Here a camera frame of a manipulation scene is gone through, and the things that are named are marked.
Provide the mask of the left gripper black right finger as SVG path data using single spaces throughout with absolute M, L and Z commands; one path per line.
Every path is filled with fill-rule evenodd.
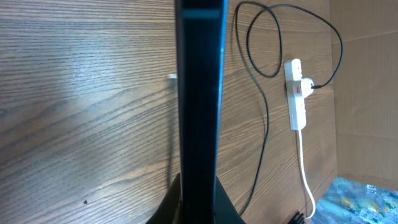
M 215 182 L 214 224 L 245 224 L 240 217 L 220 180 Z

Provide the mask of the Samsung Galaxy smartphone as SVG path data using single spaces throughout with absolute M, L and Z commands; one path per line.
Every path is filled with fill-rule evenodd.
M 175 2 L 182 221 L 213 223 L 228 2 Z

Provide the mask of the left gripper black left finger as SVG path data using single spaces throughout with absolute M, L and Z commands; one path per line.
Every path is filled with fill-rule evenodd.
M 178 224 L 181 213 L 181 183 L 177 174 L 164 199 L 147 224 Z

